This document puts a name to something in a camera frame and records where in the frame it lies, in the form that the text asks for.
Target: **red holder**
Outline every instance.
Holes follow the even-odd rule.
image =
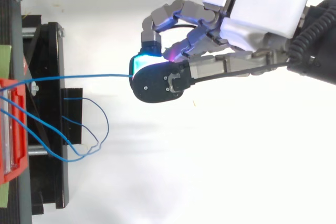
[[[1,88],[16,84],[15,80],[0,79]],[[26,109],[26,87],[21,85],[4,92],[1,96],[10,99],[24,110]],[[26,114],[18,108],[0,99],[0,108],[18,118],[27,125]],[[15,120],[4,113],[0,114],[0,185],[19,176],[28,168],[27,132]]]

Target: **metal rod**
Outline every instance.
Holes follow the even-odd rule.
[[[43,156],[48,155],[48,152],[42,145],[30,145],[28,147],[29,156]]]
[[[31,39],[33,38],[36,31],[36,27],[24,27],[22,28],[22,37],[24,39]]]

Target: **green tape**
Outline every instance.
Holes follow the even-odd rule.
[[[0,78],[8,79],[12,46],[0,45]]]
[[[8,79],[12,46],[0,45],[0,78]],[[0,208],[8,205],[9,183],[0,185]]]
[[[0,185],[0,208],[6,208],[8,204],[9,183]]]

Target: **robotic hand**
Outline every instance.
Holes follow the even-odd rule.
[[[131,88],[144,102],[175,100],[191,85],[287,67],[336,84],[336,0],[176,0],[147,17],[142,48],[130,62]],[[192,25],[176,25],[178,19]],[[161,53],[159,33],[194,27]],[[231,48],[234,52],[207,55]]]

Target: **blue cable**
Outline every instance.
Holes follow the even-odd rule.
[[[58,129],[56,129],[55,127],[53,127],[52,125],[50,125],[49,123],[46,123],[45,121],[41,120],[40,118],[34,116],[33,114],[29,113],[28,111],[22,109],[19,105],[17,105],[15,102],[12,102],[11,100],[0,96],[0,99],[8,102],[9,104],[11,104],[12,106],[16,107],[17,109],[19,109],[20,111],[22,111],[23,113],[25,113],[27,116],[30,116],[31,118],[33,118],[34,120],[36,120],[37,122],[43,124],[44,126],[48,127],[49,129],[51,129],[52,131],[56,132],[58,135],[60,135],[63,140],[65,142],[67,142],[67,144],[71,147],[71,149],[75,152],[76,155],[78,156],[87,156],[89,154],[89,152],[87,154],[80,154],[77,152],[77,150],[75,149],[75,147],[72,145],[72,143],[68,140],[68,138],[66,136],[64,136],[64,134],[62,132],[60,132]]]
[[[4,111],[3,109],[0,109],[0,111],[2,113],[4,113],[5,115],[9,116],[10,118],[12,118],[14,121],[16,121],[19,125],[21,125],[21,127],[23,127],[27,132],[29,132],[46,150],[48,153],[50,153],[53,157],[63,161],[63,162],[67,162],[67,163],[71,163],[71,162],[77,162],[82,160],[84,157],[80,157],[78,159],[65,159],[59,155],[57,155],[55,152],[53,152],[30,128],[28,128],[24,123],[22,123],[18,118],[16,118],[15,116],[9,114],[8,112]]]
[[[81,156],[81,157],[86,157],[86,156],[88,156],[88,155],[92,155],[92,154],[96,153],[97,151],[99,151],[99,150],[101,149],[101,145],[102,145],[102,143],[106,140],[106,138],[107,138],[107,136],[108,136],[108,134],[109,134],[109,132],[110,132],[110,125],[109,125],[109,120],[108,120],[108,118],[107,118],[107,115],[106,115],[105,111],[102,109],[102,107],[99,106],[97,103],[95,103],[94,101],[92,101],[91,99],[88,99],[88,98],[64,98],[64,100],[88,100],[88,101],[91,101],[91,102],[94,103],[98,108],[100,108],[100,110],[103,112],[103,114],[104,114],[104,116],[105,116],[105,118],[106,118],[107,127],[108,127],[107,134],[106,134],[104,140],[100,143],[99,148],[98,148],[96,151],[91,152],[92,149],[94,149],[95,147],[97,147],[98,144],[99,144],[99,141],[98,141],[97,137],[96,137],[96,136],[90,131],[90,129],[87,128],[85,125],[80,124],[80,123],[78,123],[78,122],[75,122],[75,121],[73,121],[73,120],[70,120],[70,119],[68,119],[68,118],[65,117],[65,116],[62,116],[65,120],[67,120],[67,121],[69,121],[69,122],[71,122],[71,123],[74,123],[74,124],[76,124],[76,125],[80,125],[80,126],[86,128],[86,129],[90,132],[90,134],[91,134],[91,135],[96,139],[96,141],[97,141],[97,144],[94,145],[94,146],[92,146],[92,147],[90,147],[89,151],[88,151],[86,154],[80,154],[80,153],[77,152],[77,150],[76,150],[75,147],[72,145],[72,143],[67,139],[67,137],[64,136],[64,134],[63,134],[62,132],[60,132],[58,129],[56,129],[55,127],[53,127],[53,126],[50,125],[49,123],[46,123],[45,121],[41,120],[40,118],[38,118],[38,117],[32,115],[32,114],[29,113],[28,111],[22,109],[19,105],[17,105],[16,103],[12,102],[11,100],[9,100],[9,99],[7,99],[7,98],[5,98],[5,97],[2,97],[2,96],[0,96],[0,99],[3,99],[4,101],[8,102],[8,103],[11,104],[12,106],[16,107],[17,109],[19,109],[20,111],[22,111],[23,113],[25,113],[27,116],[30,116],[31,118],[33,118],[33,119],[36,120],[37,122],[43,124],[44,126],[48,127],[49,129],[53,130],[54,132],[56,132],[58,135],[60,135],[60,136],[61,136],[61,137],[68,143],[68,145],[71,147],[71,149],[74,151],[74,153],[75,153],[76,155],[78,155],[78,156]]]
[[[98,146],[99,141],[98,141],[97,137],[96,137],[96,136],[93,134],[93,132],[90,131],[90,129],[87,128],[84,124],[80,124],[80,123],[78,123],[78,122],[75,122],[75,121],[73,121],[73,120],[71,120],[71,119],[69,119],[69,118],[67,118],[67,117],[65,117],[65,116],[62,116],[62,118],[65,119],[65,120],[67,120],[67,121],[69,121],[70,123],[73,123],[73,124],[76,124],[76,125],[81,126],[81,127],[83,127],[83,128],[86,128],[87,131],[90,132],[90,134],[94,137],[94,139],[95,139],[96,142],[97,142],[96,145],[94,145],[92,148],[95,148],[95,147]]]
[[[4,87],[0,89],[0,92],[3,92],[7,89],[12,89],[17,86],[31,83],[33,81],[38,82],[38,81],[55,81],[55,80],[63,80],[63,79],[75,79],[75,78],[97,78],[97,77],[126,77],[126,78],[132,78],[133,76],[128,75],[128,74],[118,74],[118,73],[107,73],[107,74],[87,74],[83,76],[51,76],[51,77],[42,77],[42,78],[36,78],[36,79],[30,79],[30,80],[24,80],[20,81],[16,84]]]
[[[105,142],[105,140],[107,139],[109,133],[110,133],[110,123],[109,123],[109,119],[105,113],[105,111],[102,109],[101,106],[99,106],[98,104],[96,104],[94,101],[92,101],[91,99],[89,98],[64,98],[64,100],[69,100],[69,101],[75,101],[75,100],[88,100],[90,102],[92,102],[93,104],[95,104],[98,108],[100,108],[101,112],[103,112],[104,116],[105,116],[105,119],[106,119],[106,122],[107,122],[107,133],[106,133],[106,136],[105,138],[103,139],[103,141],[101,141],[100,145],[99,145],[99,149],[101,149],[101,145]]]
[[[1,88],[0,89],[0,92],[3,92],[5,90],[8,90],[8,89],[13,89],[15,87],[18,87],[18,86],[21,86],[23,84],[27,84],[27,83],[31,83],[31,82],[38,82],[38,81],[52,81],[52,80],[62,80],[62,79],[74,79],[74,78],[97,78],[97,77],[126,77],[126,78],[132,78],[132,75],[128,75],[128,74],[114,74],[114,73],[111,73],[111,74],[89,74],[89,75],[81,75],[81,76],[54,76],[54,77],[42,77],[42,78],[36,78],[36,79],[30,79],[30,80],[24,80],[24,81],[21,81],[21,82],[18,82],[16,84],[13,84],[13,85],[10,85],[10,86],[7,86],[7,87],[4,87],[4,88]],[[91,101],[92,103],[94,103],[98,108],[100,108],[100,110],[103,112],[105,118],[106,118],[106,121],[107,121],[107,127],[108,127],[108,130],[107,130],[107,133],[106,133],[106,136],[105,138],[103,139],[103,141],[100,143],[99,145],[99,148],[97,150],[95,150],[94,152],[91,152],[91,150],[95,147],[98,146],[98,139],[96,138],[96,136],[84,125],[80,124],[80,123],[77,123],[77,122],[74,122],[68,118],[66,118],[65,116],[63,116],[63,118],[71,123],[74,123],[74,124],[77,124],[77,125],[80,125],[80,126],[83,126],[84,128],[86,128],[90,134],[96,139],[97,141],[97,144],[95,146],[92,146],[90,148],[90,150],[87,152],[87,154],[79,154],[76,149],[74,148],[74,146],[72,145],[72,143],[58,130],[56,129],[55,127],[53,127],[52,125],[44,122],[43,120],[37,118],[36,116],[30,114],[28,111],[22,109],[20,106],[18,106],[17,104],[15,104],[14,102],[12,102],[11,100],[5,98],[5,97],[2,97],[0,96],[0,99],[3,99],[4,101],[10,103],[11,105],[13,105],[14,107],[18,108],[19,110],[21,110],[22,112],[24,112],[26,115],[30,116],[31,118],[35,119],[36,121],[38,121],[39,123],[43,124],[44,126],[50,128],[51,130],[53,130],[54,132],[58,133],[68,144],[69,146],[71,147],[71,149],[78,155],[78,156],[81,156],[81,158],[78,158],[78,159],[72,159],[72,160],[68,160],[68,159],[65,159],[59,155],[57,155],[56,153],[54,153],[31,129],[29,129],[25,124],[23,124],[18,118],[16,118],[15,116],[9,114],[8,112],[4,111],[3,109],[0,109],[1,112],[3,112],[4,114],[6,114],[7,116],[9,116],[10,118],[12,118],[13,120],[15,120],[18,124],[20,124],[27,132],[29,132],[52,156],[56,157],[57,159],[63,161],[63,162],[76,162],[76,161],[79,161],[79,160],[82,160],[84,157],[88,156],[88,155],[92,155],[96,152],[98,152],[99,150],[101,150],[101,147],[102,147],[102,144],[103,142],[105,142],[105,140],[107,139],[108,135],[109,135],[109,132],[110,132],[110,126],[109,126],[109,120],[108,120],[108,117],[105,113],[105,111],[101,108],[101,106],[99,106],[97,103],[95,103],[94,101],[92,101],[91,99],[88,99],[88,98],[65,98],[65,100],[88,100],[88,101]]]

